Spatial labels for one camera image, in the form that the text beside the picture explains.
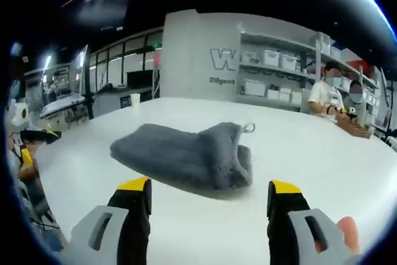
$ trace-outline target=red object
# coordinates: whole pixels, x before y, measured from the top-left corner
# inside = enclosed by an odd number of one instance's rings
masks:
[[[357,71],[360,71],[360,66],[362,66],[362,71],[364,75],[367,77],[371,78],[372,73],[373,73],[373,66],[369,65],[366,61],[364,60],[353,60],[353,61],[348,61],[348,65],[351,67],[355,68]]]
[[[155,64],[156,66],[159,66],[159,65],[160,65],[160,55],[159,55],[158,52],[155,52],[155,53],[154,53],[154,64]]]

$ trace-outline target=wooden box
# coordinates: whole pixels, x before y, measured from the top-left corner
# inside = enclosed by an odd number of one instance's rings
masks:
[[[369,139],[371,137],[371,132],[361,127],[361,125],[359,124],[354,124],[346,120],[338,119],[337,126],[355,137],[366,139]]]

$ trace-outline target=window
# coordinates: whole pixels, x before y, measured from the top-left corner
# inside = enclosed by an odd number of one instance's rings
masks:
[[[161,57],[161,50],[157,50],[157,55]],[[154,69],[154,53],[155,52],[148,52],[146,53],[146,60],[145,60],[145,70],[153,70]]]
[[[142,54],[129,54],[124,57],[124,84],[127,83],[127,73],[131,71],[143,70],[143,55]]]
[[[97,63],[97,54],[92,55],[90,60],[89,60],[89,65],[95,65]]]
[[[143,48],[145,44],[145,38],[144,37],[140,37],[140,38],[135,38],[133,40],[127,40],[125,42],[125,51],[132,51],[132,50],[136,50],[139,48]]]
[[[108,68],[108,79],[109,83],[112,83],[113,86],[121,85],[122,83],[122,59],[116,58],[109,61]]]
[[[123,52],[123,44],[119,43],[116,46],[113,46],[109,49],[109,58],[111,59],[114,56],[120,55]]]
[[[106,50],[98,53],[98,61],[104,61],[106,59]]]
[[[97,91],[96,86],[96,66],[92,66],[89,68],[89,88],[91,92]]]
[[[163,42],[163,32],[157,32],[155,34],[149,35],[147,46],[153,46],[155,43],[162,43],[162,42]]]
[[[97,65],[97,91],[106,85],[106,63]]]

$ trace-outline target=towel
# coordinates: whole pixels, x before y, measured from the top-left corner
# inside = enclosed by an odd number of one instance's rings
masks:
[[[200,189],[231,189],[252,183],[251,151],[239,145],[249,125],[220,123],[200,133],[144,124],[110,146],[125,166],[157,180]]]

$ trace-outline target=white storage box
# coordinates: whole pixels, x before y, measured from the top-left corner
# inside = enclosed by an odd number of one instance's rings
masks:
[[[350,80],[350,79],[348,79],[348,78],[346,78],[346,77],[342,77],[342,84],[341,84],[341,87],[343,88],[343,89],[345,89],[346,91],[349,91],[349,88],[350,88],[350,83],[351,83],[352,81]]]
[[[266,85],[254,80],[245,80],[245,94],[251,96],[265,96]]]
[[[375,95],[375,97],[376,97],[377,99],[380,98],[380,88],[375,89],[374,95]]]
[[[279,52],[274,52],[274,51],[270,51],[270,50],[263,51],[263,64],[264,65],[279,67],[279,63],[280,63],[280,53]]]
[[[291,94],[290,93],[280,92],[280,96],[279,96],[280,101],[289,102],[290,98],[291,98]]]
[[[267,97],[269,99],[279,99],[279,94],[280,94],[280,91],[278,91],[278,90],[268,90],[267,91]]]
[[[244,51],[241,57],[242,63],[255,63],[258,59],[258,54],[256,52]]]
[[[292,89],[288,87],[281,87],[280,92],[290,94],[292,92]]]
[[[297,68],[297,58],[294,56],[289,56],[286,54],[281,55],[281,67],[289,70],[289,71],[295,71]]]
[[[363,97],[365,100],[367,100],[367,99],[368,99],[368,94],[369,94],[368,89],[364,89],[363,94],[362,94],[362,97]]]
[[[311,44],[326,55],[331,56],[331,38],[322,32],[317,32],[311,37]]]
[[[291,93],[291,103],[300,105],[302,103],[302,92],[293,91]]]
[[[373,104],[373,94],[372,93],[368,93],[367,102],[369,102],[370,104]]]
[[[338,48],[331,46],[331,57],[336,60],[341,60],[341,51]]]

